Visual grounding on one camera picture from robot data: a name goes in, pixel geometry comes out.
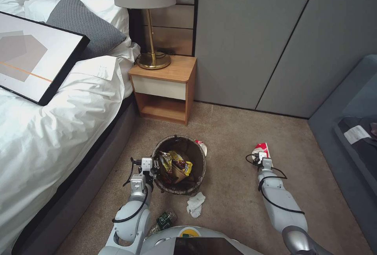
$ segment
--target red and white wrapper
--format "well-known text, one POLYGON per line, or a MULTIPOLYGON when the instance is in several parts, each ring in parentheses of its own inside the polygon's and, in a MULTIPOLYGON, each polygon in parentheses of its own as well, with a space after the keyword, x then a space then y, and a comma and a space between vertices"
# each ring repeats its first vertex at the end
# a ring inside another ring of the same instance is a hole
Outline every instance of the red and white wrapper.
POLYGON ((195 142, 198 143, 200 147, 203 149, 204 156, 207 156, 207 146, 203 143, 203 141, 195 139, 195 142))
POLYGON ((267 158, 271 158, 270 156, 270 151, 268 151, 268 146, 267 146, 267 143, 258 143, 256 146, 255 146, 255 149, 253 150, 253 155, 251 156, 253 160, 255 160, 255 156, 254 154, 255 153, 259 153, 259 152, 266 152, 267 153, 267 158))

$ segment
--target crumpled tissue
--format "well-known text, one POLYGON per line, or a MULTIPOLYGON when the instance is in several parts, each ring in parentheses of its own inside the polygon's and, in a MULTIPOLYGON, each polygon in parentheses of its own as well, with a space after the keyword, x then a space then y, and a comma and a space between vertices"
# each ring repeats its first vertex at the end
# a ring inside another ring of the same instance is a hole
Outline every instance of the crumpled tissue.
POLYGON ((190 213, 193 218, 198 218, 201 213, 201 205, 204 203, 205 196, 202 192, 190 197, 187 201, 187 213, 190 213))

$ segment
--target carpet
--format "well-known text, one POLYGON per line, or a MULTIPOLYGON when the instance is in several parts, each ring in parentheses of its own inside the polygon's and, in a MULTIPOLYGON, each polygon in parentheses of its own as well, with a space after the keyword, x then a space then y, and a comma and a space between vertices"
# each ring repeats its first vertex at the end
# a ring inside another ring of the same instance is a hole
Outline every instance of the carpet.
POLYGON ((266 255, 289 254, 272 227, 257 189, 256 167, 245 161, 257 143, 267 142, 275 167, 288 177, 284 187, 306 213, 309 235, 334 254, 372 254, 307 124, 307 120, 195 102, 188 126, 137 118, 122 155, 57 255, 97 254, 124 205, 130 187, 130 157, 148 156, 163 138, 180 134, 208 147, 207 171, 200 191, 202 214, 187 214, 189 196, 161 193, 155 186, 152 221, 172 208, 176 225, 220 231, 266 255))

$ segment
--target black picture frame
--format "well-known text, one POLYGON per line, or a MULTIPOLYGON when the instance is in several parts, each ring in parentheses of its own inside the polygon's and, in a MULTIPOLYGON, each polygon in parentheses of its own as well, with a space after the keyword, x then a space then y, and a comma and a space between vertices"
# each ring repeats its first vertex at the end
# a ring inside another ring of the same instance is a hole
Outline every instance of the black picture frame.
POLYGON ((4 88, 4 89, 6 89, 6 90, 8 90, 12 93, 15 93, 18 96, 21 96, 21 97, 23 97, 23 98, 25 98, 25 99, 27 99, 31 102, 34 102, 38 105, 46 106, 51 101, 51 99, 54 97, 57 90, 59 89, 59 87, 61 86, 61 84, 63 83, 63 81, 67 77, 67 75, 69 74, 69 72, 72 70, 75 63, 78 60, 80 60, 80 55, 84 51, 86 46, 89 44, 90 39, 86 35, 83 35, 83 34, 80 34, 80 33, 76 33, 76 32, 73 32, 73 31, 66 30, 66 29, 61 29, 61 28, 58 28, 58 27, 54 27, 54 26, 51 26, 51 25, 48 25, 48 24, 45 24, 45 23, 41 23, 41 22, 36 22, 36 21, 33 21, 33 20, 29 20, 29 19, 26 19, 26 18, 19 17, 19 16, 11 15, 11 14, 8 14, 8 13, 2 12, 2 11, 0 11, 0 13, 7 15, 7 16, 14 17, 14 18, 19 18, 19 19, 24 20, 24 21, 32 22, 32 23, 37 24, 37 25, 42 25, 42 26, 46 26, 46 27, 49 27, 49 28, 52 28, 52 29, 57 29, 57 30, 60 30, 60 31, 64 31, 64 32, 67 32, 67 33, 71 33, 71 34, 81 36, 79 43, 76 45, 76 47, 74 48, 74 50, 72 51, 70 56, 67 58, 67 60, 63 63, 60 71, 57 73, 54 80, 51 82, 51 84, 46 89, 46 91, 44 92, 44 94, 42 95, 42 97, 40 98, 39 101, 35 101, 35 100, 25 96, 25 95, 18 93, 17 91, 15 91, 13 89, 9 89, 9 88, 0 84, 1 88, 4 88))

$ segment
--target lamp stem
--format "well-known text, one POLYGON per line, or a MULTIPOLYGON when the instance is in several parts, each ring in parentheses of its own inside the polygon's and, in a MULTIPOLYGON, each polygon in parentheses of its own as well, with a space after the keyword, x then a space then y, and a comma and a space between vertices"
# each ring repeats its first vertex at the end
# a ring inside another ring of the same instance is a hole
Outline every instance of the lamp stem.
POLYGON ((150 10, 146 10, 147 13, 147 19, 148 19, 148 30, 149 30, 149 40, 150 40, 150 50, 151 50, 151 56, 152 56, 152 65, 156 66, 156 53, 154 52, 154 46, 153 46, 153 30, 152 30, 152 17, 150 16, 150 10))

